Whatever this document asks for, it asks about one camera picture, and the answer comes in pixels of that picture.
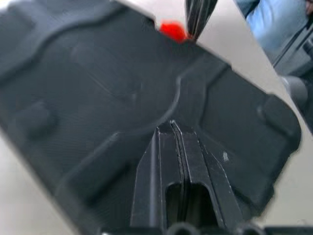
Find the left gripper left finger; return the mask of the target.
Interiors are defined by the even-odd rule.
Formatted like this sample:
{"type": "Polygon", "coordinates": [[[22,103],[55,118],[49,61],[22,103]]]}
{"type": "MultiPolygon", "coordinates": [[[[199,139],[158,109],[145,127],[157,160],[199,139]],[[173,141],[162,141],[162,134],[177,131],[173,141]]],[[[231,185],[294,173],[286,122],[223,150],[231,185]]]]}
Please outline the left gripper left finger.
{"type": "Polygon", "coordinates": [[[170,187],[181,187],[177,140],[171,123],[157,127],[136,171],[130,225],[168,228],[170,187]]]}

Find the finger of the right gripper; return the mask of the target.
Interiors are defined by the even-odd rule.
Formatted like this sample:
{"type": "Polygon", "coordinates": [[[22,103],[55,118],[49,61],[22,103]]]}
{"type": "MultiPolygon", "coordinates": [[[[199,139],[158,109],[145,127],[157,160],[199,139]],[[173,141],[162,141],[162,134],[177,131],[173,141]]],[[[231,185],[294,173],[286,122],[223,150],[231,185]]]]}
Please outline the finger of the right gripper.
{"type": "Polygon", "coordinates": [[[195,35],[195,25],[197,21],[197,1],[196,0],[186,0],[186,19],[187,19],[187,31],[191,38],[195,35]]]}
{"type": "Polygon", "coordinates": [[[209,21],[215,7],[217,0],[201,0],[199,3],[199,14],[197,20],[197,38],[203,32],[207,22],[209,21]]]}

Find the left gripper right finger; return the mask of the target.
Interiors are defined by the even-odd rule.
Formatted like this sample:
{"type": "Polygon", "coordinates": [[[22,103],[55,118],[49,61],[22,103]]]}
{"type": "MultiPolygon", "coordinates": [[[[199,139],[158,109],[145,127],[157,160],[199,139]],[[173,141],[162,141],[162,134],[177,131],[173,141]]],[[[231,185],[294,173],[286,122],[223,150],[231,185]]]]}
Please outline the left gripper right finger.
{"type": "Polygon", "coordinates": [[[243,216],[223,167],[192,128],[173,122],[173,131],[183,175],[178,220],[235,229],[243,216]]]}

